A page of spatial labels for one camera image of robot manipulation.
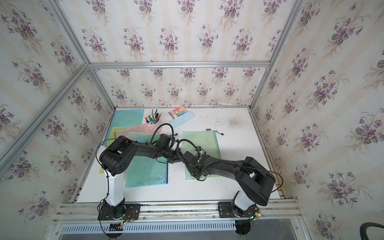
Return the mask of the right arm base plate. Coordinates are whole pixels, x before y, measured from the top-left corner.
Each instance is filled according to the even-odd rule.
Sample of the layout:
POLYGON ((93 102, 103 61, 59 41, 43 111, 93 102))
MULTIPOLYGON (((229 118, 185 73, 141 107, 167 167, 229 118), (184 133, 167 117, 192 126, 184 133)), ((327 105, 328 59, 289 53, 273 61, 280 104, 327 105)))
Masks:
POLYGON ((219 202, 218 211, 220 218, 259 218, 260 208, 253 204, 246 210, 237 207, 234 202, 219 202))

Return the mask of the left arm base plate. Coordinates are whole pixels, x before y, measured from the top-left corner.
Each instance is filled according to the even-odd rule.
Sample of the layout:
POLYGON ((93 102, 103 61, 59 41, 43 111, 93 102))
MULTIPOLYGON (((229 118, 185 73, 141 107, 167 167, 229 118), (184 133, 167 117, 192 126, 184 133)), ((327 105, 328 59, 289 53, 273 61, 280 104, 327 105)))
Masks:
POLYGON ((119 204, 116 207, 103 203, 98 210, 98 221, 133 221, 139 218, 141 204, 119 204))

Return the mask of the large teal document bag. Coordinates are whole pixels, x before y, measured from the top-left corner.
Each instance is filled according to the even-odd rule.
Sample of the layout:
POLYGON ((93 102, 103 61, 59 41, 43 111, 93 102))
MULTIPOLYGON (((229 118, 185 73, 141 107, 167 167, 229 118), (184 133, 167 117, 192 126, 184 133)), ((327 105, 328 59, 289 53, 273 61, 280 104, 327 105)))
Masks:
POLYGON ((139 188, 168 183, 165 158, 134 157, 124 172, 124 188, 139 188))

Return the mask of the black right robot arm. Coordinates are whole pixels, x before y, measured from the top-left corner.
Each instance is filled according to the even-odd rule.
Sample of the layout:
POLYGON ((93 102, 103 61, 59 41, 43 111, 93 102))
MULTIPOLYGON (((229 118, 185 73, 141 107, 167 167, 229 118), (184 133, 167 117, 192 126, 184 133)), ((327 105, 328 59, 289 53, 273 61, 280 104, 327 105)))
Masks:
POLYGON ((239 209, 245 211, 253 204, 263 207, 268 204, 276 178, 254 158, 246 157, 242 161, 228 161, 207 154, 194 156, 190 152, 185 152, 179 154, 179 159, 195 179, 200 179, 202 176, 218 175, 236 181, 244 195, 251 201, 244 207, 235 201, 235 205, 239 209))

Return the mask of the blue mesh document bag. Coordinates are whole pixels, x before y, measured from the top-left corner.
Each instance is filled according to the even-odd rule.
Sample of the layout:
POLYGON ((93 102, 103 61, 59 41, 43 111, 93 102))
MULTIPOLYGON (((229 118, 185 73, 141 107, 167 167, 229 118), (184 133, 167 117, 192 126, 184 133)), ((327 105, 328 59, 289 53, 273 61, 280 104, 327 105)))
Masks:
POLYGON ((134 127, 141 125, 144 119, 144 109, 116 109, 112 115, 112 119, 107 124, 107 132, 114 127, 134 127))

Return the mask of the light green document bag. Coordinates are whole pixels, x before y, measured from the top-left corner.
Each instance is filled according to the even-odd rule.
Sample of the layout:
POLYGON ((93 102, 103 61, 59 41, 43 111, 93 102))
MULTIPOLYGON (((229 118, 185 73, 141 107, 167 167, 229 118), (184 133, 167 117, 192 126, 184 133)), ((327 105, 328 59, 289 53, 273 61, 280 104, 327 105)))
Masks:
POLYGON ((133 177, 141 176, 144 165, 139 163, 142 158, 153 155, 153 150, 146 144, 149 143, 152 135, 146 133, 129 132, 125 135, 128 140, 123 141, 123 153, 118 163, 118 173, 124 173, 133 177))

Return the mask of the yellow mesh document bag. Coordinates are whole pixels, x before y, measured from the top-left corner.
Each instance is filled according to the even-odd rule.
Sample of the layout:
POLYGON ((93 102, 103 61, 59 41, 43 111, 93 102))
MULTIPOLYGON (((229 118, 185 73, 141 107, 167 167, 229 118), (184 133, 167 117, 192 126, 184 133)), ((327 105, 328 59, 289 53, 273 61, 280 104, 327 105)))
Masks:
POLYGON ((111 139, 115 138, 115 133, 116 132, 123 131, 123 130, 129 129, 129 128, 130 127, 114 127, 114 128, 111 128, 111 130, 108 132, 107 137, 106 137, 106 139, 109 139, 109 141, 105 141, 104 142, 104 146, 109 146, 113 142, 113 140, 111 140, 111 139))

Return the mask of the pink mesh document bag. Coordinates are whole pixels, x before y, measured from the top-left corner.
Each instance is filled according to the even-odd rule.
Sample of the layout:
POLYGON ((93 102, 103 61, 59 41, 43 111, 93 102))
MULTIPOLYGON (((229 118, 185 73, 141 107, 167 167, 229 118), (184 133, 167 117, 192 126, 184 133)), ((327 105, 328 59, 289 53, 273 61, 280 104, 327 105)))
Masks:
POLYGON ((136 136, 143 136, 143 135, 149 136, 149 135, 152 135, 160 125, 161 123, 157 123, 154 125, 149 125, 147 123, 144 123, 138 126, 130 127, 129 129, 116 132, 115 138, 117 139, 120 136, 124 136, 128 139, 133 140, 136 136))

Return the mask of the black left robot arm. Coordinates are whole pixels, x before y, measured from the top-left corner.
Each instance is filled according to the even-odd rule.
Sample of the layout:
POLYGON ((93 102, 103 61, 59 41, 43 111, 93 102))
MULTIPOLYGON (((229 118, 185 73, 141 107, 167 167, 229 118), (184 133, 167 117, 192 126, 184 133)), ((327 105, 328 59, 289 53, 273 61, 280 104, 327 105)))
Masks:
POLYGON ((135 157, 172 160, 175 156, 174 144, 175 137, 167 134, 161 134, 157 141, 147 144, 124 136, 115 139, 99 157, 101 167, 108 174, 106 203, 115 208, 124 202, 122 174, 135 157))

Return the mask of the pale green document bag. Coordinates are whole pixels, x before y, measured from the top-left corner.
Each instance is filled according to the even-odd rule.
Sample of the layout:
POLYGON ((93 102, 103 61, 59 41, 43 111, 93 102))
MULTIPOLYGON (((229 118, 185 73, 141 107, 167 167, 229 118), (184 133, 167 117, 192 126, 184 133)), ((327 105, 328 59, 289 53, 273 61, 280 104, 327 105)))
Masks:
MULTIPOLYGON (((217 141, 217 133, 215 131, 183 131, 182 137, 183 139, 187 139, 194 143, 196 147, 200 147, 201 149, 205 150, 206 154, 212 156, 213 158, 221 159, 220 148, 217 141)), ((194 154, 194 156, 196 155, 196 150, 191 144, 182 142, 180 145, 182 154, 185 152, 190 152, 194 154)), ((185 167, 185 175, 186 181, 196 180, 189 173, 187 167, 185 167)))

